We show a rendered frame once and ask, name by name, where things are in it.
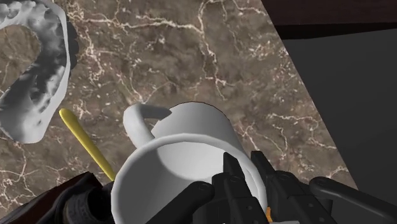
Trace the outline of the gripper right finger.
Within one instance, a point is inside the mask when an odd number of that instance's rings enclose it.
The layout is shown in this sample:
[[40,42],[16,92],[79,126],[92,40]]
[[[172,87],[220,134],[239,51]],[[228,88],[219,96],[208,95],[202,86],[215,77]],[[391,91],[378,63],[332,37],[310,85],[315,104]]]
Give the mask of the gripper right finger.
[[267,191],[270,217],[299,224],[397,224],[397,206],[326,177],[309,184],[275,170],[261,151],[252,151]]

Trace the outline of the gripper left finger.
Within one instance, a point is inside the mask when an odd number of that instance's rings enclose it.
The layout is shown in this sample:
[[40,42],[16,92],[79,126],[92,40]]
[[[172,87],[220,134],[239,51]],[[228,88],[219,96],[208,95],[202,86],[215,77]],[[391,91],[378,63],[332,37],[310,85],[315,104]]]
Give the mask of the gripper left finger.
[[211,184],[189,184],[145,224],[268,224],[268,219],[239,162],[224,153],[223,172]]

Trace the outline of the white mug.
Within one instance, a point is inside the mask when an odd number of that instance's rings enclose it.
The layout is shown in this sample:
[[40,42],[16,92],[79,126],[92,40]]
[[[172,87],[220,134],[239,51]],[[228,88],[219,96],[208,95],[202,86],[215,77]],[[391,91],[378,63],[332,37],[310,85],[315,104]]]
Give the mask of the white mug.
[[223,170],[223,154],[235,157],[263,209],[267,193],[229,119],[203,102],[171,109],[137,103],[123,113],[136,150],[118,171],[111,191],[116,224],[145,224],[194,181],[211,182]]

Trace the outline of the yellow stick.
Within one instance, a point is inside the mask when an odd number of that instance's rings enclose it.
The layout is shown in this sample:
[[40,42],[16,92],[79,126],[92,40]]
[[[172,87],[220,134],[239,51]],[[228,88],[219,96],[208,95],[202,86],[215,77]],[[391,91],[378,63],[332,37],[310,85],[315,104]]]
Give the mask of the yellow stick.
[[69,109],[62,108],[59,110],[59,115],[67,128],[80,142],[82,147],[86,149],[88,154],[93,158],[95,163],[101,168],[104,174],[109,178],[110,181],[114,181],[116,173],[114,172],[113,168],[106,160],[100,149],[98,149],[98,147],[91,140],[90,136],[84,131],[78,121],[78,118],[74,115],[74,113]]

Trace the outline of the dark brown black object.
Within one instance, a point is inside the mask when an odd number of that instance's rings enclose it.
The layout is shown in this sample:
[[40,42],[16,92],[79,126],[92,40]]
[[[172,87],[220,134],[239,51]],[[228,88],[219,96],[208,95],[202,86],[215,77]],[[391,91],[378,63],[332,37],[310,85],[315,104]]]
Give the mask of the dark brown black object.
[[115,224],[112,187],[85,172],[16,208],[0,224]]

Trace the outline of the white grey curved figure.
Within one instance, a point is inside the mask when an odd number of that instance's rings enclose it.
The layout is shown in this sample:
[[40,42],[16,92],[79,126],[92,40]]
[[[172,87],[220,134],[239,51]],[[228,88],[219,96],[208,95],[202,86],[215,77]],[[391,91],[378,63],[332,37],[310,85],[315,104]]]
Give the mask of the white grey curved figure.
[[0,96],[0,130],[20,143],[42,140],[77,65],[77,32],[51,0],[0,0],[0,29],[29,28],[40,44],[36,60]]

